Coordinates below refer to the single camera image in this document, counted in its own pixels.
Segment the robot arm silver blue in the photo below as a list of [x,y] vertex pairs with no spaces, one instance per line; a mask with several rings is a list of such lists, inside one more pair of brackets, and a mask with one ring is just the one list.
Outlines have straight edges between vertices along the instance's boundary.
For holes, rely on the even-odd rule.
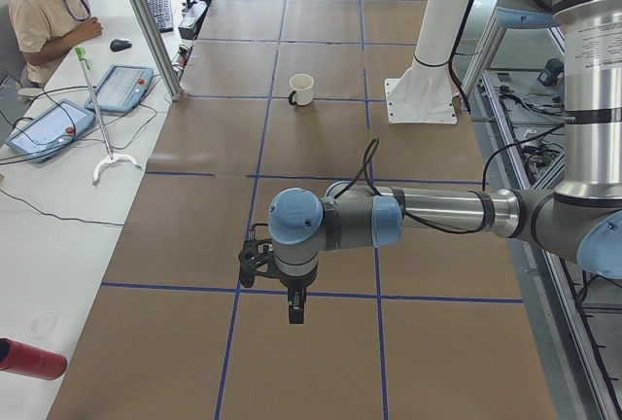
[[565,35],[565,176],[553,190],[450,192],[332,186],[270,205],[270,268],[304,319],[322,251],[397,243],[405,228],[492,232],[536,245],[582,269],[621,275],[621,0],[498,0],[507,26],[544,13]]

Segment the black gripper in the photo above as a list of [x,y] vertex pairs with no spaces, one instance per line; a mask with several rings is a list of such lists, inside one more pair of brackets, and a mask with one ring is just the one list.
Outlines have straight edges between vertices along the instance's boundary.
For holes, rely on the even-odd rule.
[[284,275],[279,282],[288,290],[288,318],[290,324],[304,323],[304,304],[307,288],[316,280],[317,272],[310,271],[301,276]]

